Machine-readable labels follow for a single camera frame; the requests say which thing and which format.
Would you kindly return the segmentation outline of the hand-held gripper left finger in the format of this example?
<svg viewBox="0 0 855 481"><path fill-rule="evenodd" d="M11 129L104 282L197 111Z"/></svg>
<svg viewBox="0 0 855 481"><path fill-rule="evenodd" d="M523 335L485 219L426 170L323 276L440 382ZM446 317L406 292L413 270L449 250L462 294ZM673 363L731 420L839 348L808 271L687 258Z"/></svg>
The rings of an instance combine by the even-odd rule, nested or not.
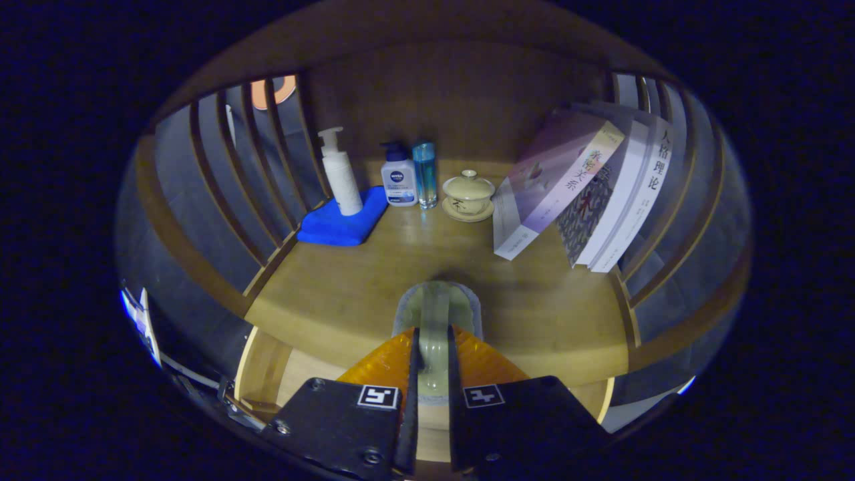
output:
<svg viewBox="0 0 855 481"><path fill-rule="evenodd" d="M415 472L419 329L358 363L372 381L312 377L261 431L261 442L312 479L402 479Z"/></svg>

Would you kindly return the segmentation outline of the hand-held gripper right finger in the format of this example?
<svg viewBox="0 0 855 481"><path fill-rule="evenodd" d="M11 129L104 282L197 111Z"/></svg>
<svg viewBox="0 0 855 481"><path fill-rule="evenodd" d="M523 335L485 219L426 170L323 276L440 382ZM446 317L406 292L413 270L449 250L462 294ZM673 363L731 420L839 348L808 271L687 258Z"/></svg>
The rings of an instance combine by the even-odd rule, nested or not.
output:
<svg viewBox="0 0 855 481"><path fill-rule="evenodd" d="M447 329L451 465L467 477L564 477L611 435L553 375L510 380L492 348Z"/></svg>

